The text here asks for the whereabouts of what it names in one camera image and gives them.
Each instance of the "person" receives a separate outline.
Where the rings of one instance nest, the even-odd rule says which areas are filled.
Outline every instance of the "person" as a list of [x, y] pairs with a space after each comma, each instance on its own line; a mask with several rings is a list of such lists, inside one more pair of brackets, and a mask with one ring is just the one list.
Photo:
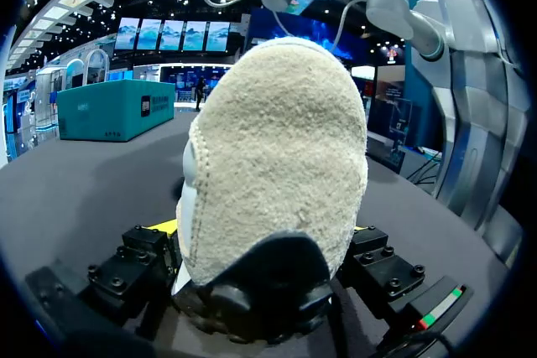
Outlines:
[[203, 97], [203, 89], [205, 88], [205, 77], [200, 77], [196, 84], [196, 112], [200, 111], [200, 102]]

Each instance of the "blue wall display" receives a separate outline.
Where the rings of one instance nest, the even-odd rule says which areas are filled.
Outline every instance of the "blue wall display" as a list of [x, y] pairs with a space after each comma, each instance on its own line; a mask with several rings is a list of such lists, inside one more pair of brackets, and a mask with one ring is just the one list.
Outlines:
[[134, 49], [139, 18], [122, 18], [117, 29], [116, 49]]
[[206, 21], [189, 21], [186, 24], [183, 50], [202, 50], [205, 31]]
[[209, 25], [206, 50], [211, 52], [224, 52], [227, 47], [229, 23], [213, 21]]
[[160, 37], [160, 50], [179, 50], [181, 35], [183, 34], [183, 21], [166, 20]]
[[[291, 34], [296, 37], [308, 39], [318, 43], [323, 48], [330, 50], [336, 38], [337, 28], [321, 21], [294, 16], [288, 13], [280, 13], [279, 20]], [[272, 12], [266, 8], [253, 10], [250, 20], [250, 30], [248, 37], [273, 39], [282, 38], [287, 35], [276, 22]], [[367, 44], [362, 39], [343, 32], [341, 39], [333, 54], [345, 60], [352, 60], [357, 64], [366, 64]]]
[[136, 49], [154, 50], [157, 47], [157, 38], [159, 37], [161, 20], [145, 18], [142, 21], [140, 35], [138, 36], [138, 45]]

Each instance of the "teal booth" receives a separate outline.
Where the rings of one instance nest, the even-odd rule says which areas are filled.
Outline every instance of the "teal booth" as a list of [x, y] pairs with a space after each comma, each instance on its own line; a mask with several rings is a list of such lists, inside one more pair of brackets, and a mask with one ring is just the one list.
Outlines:
[[58, 93], [62, 140], [127, 142], [174, 118], [175, 87], [144, 80], [115, 80]]

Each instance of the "fuzzy towel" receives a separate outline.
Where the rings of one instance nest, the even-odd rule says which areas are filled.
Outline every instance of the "fuzzy towel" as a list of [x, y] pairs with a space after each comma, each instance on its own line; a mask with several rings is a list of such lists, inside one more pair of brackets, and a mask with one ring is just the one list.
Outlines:
[[358, 90], [329, 52], [296, 38], [247, 52], [190, 127], [177, 218], [192, 280], [280, 231], [309, 235], [333, 276], [368, 181], [366, 136]]

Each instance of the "black table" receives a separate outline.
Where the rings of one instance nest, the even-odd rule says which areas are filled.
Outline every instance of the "black table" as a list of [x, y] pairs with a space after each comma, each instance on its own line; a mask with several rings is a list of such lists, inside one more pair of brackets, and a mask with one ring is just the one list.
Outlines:
[[[125, 230], [175, 217], [182, 152], [194, 113], [178, 113], [128, 143], [50, 140], [0, 169], [0, 247], [12, 275], [59, 258], [81, 275], [109, 257]], [[369, 160], [369, 183], [359, 226], [377, 226], [395, 251], [424, 264], [426, 283], [443, 275], [475, 294], [445, 334], [459, 345], [499, 293], [506, 267], [456, 215], [422, 190]], [[387, 329], [353, 292], [339, 290], [351, 356], [371, 353]], [[169, 310], [157, 341], [198, 356], [335, 356], [330, 327], [282, 345], [234, 345], [206, 335]], [[440, 343], [435, 349], [444, 351]]]

